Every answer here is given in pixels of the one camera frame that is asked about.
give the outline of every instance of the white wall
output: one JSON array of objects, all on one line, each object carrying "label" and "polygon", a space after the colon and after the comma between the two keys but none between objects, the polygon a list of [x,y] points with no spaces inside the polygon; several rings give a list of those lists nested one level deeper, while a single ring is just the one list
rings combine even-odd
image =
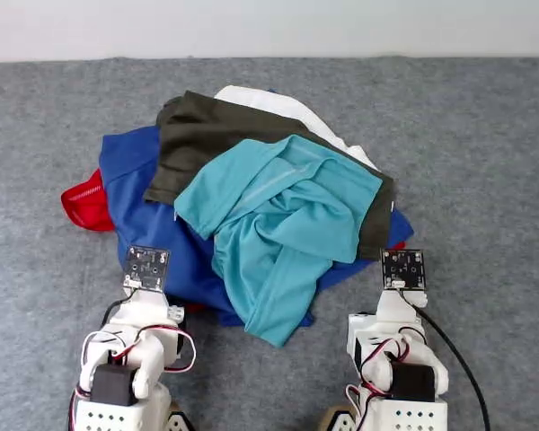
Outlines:
[{"label": "white wall", "polygon": [[0,0],[0,61],[539,56],[539,0]]}]

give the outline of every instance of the olive green fabric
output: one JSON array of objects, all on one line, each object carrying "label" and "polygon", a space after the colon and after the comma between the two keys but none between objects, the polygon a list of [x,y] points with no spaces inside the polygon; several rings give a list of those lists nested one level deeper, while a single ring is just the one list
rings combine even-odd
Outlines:
[{"label": "olive green fabric", "polygon": [[389,233],[393,180],[308,131],[301,121],[186,92],[168,101],[156,122],[161,152],[147,200],[172,205],[204,165],[246,138],[273,144],[290,135],[303,136],[345,155],[383,181],[361,225],[358,246],[359,258],[379,259]]}]

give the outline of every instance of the perforated plastic part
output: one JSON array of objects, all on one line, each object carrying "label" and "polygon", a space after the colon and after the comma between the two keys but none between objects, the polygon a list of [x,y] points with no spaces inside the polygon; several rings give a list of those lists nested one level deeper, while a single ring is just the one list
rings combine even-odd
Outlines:
[{"label": "perforated plastic part", "polygon": [[356,425],[349,413],[343,413],[337,416],[335,422],[330,425],[331,431],[354,431]]},{"label": "perforated plastic part", "polygon": [[139,431],[144,425],[143,406],[112,406],[81,400],[75,431]]},{"label": "perforated plastic part", "polygon": [[193,431],[193,428],[186,423],[186,419],[181,414],[172,413],[165,431]]},{"label": "perforated plastic part", "polygon": [[446,431],[447,404],[401,400],[372,403],[372,429],[375,431]]}]

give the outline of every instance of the carpet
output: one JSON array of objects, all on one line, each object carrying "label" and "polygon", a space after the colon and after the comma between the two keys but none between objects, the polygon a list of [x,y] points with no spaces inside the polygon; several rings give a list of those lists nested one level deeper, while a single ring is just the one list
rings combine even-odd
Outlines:
[{"label": "carpet", "polygon": [[[64,429],[84,335],[121,296],[114,233],[66,219],[60,193],[97,166],[101,136],[227,84],[315,110],[396,179],[425,251],[427,312],[464,353],[492,429],[539,429],[539,59],[180,59],[0,64],[0,431]],[[357,374],[347,316],[374,310],[380,269],[321,293],[315,325],[276,349],[192,315],[191,373],[164,382],[198,430],[315,429]],[[482,429],[450,373],[449,429]]]}]

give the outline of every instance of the circuit board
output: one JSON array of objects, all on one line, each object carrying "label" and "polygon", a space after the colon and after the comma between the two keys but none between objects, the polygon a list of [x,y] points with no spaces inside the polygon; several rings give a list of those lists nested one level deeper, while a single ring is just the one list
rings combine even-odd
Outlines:
[{"label": "circuit board", "polygon": [[386,290],[425,290],[423,251],[383,250],[381,267]]},{"label": "circuit board", "polygon": [[163,292],[170,252],[130,245],[124,264],[124,287]]}]

